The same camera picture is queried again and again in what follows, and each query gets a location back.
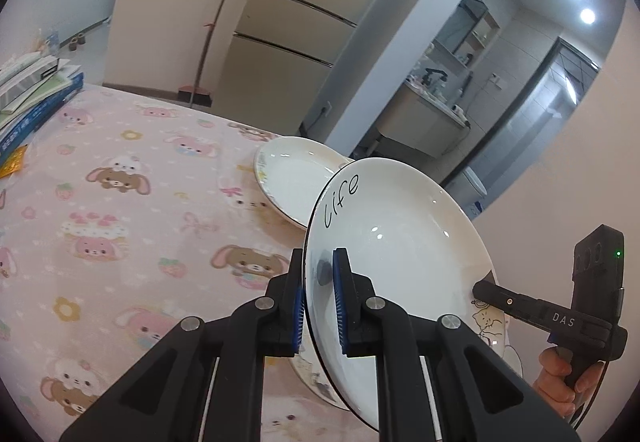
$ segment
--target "blue book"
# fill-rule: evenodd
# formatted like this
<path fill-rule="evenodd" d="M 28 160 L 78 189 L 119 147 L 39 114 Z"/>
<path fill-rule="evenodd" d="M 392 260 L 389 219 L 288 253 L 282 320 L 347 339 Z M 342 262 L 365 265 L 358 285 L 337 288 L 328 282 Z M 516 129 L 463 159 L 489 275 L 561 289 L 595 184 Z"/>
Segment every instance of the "blue book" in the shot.
<path fill-rule="evenodd" d="M 59 92 L 39 102 L 31 108 L 24 117 L 20 119 L 18 124 L 14 126 L 11 132 L 0 140 L 0 166 L 6 162 L 15 149 L 20 146 L 27 136 L 43 125 L 51 115 L 68 100 L 70 96 L 75 94 L 84 86 L 84 74 L 78 72 L 71 77 L 71 86 L 63 88 Z"/>

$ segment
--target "bathroom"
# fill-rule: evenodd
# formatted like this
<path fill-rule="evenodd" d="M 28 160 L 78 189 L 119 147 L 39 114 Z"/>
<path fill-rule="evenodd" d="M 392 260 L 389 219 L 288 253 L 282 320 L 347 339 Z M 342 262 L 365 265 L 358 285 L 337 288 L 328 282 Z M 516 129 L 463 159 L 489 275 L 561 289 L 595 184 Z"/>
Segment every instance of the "bathroom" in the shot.
<path fill-rule="evenodd" d="M 588 91 L 622 18 L 609 1 L 460 0 L 354 154 L 418 168 L 473 219 Z"/>

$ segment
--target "floor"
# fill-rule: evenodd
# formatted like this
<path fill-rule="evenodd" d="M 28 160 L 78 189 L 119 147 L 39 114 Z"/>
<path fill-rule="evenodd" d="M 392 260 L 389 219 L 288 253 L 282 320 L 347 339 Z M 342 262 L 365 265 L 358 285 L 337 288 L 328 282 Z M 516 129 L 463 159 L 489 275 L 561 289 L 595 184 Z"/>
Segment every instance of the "floor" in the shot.
<path fill-rule="evenodd" d="M 108 24 L 103 23 L 87 32 L 86 43 L 78 45 L 74 52 L 68 46 L 60 49 L 60 59 L 71 59 L 72 64 L 82 66 L 85 83 L 101 85 L 104 81 L 110 29 Z"/>

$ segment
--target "bed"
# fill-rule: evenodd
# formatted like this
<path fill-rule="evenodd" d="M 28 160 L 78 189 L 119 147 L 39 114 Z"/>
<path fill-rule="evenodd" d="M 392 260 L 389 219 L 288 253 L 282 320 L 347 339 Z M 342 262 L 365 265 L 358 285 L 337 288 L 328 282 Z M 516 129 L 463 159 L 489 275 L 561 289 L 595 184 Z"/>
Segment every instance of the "bed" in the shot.
<path fill-rule="evenodd" d="M 0 180 L 0 378 L 41 440 L 182 317 L 227 316 L 286 271 L 303 232 L 252 171 L 274 137 L 91 85 L 31 137 Z M 262 410 L 265 441 L 377 437 L 286 359 L 267 360 Z"/>

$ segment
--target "finger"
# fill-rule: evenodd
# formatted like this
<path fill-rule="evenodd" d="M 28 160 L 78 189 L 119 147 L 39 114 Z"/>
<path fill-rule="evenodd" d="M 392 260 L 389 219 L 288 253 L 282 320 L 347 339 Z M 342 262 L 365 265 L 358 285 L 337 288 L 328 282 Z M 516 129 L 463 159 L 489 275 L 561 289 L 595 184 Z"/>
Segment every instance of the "finger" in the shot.
<path fill-rule="evenodd" d="M 549 397 L 559 402 L 573 402 L 575 392 L 569 388 L 560 377 L 551 375 L 545 370 L 540 372 L 536 379 L 536 383 L 540 390 L 545 392 Z"/>
<path fill-rule="evenodd" d="M 538 360 L 540 364 L 542 364 L 542 367 L 551 375 L 564 377 L 571 373 L 571 365 L 558 355 L 555 347 L 544 350 Z"/>
<path fill-rule="evenodd" d="M 603 362 L 596 362 L 587 368 L 578 379 L 578 382 L 575 383 L 575 391 L 583 393 L 590 388 L 594 388 L 600 380 L 603 366 Z"/>
<path fill-rule="evenodd" d="M 543 390 L 540 390 L 540 388 L 536 386 L 535 382 L 533 383 L 533 388 L 538 392 L 538 395 L 542 397 L 542 399 L 561 417 L 566 417 L 567 415 L 571 415 L 575 412 L 575 404 L 573 402 L 558 402 L 552 399 Z"/>

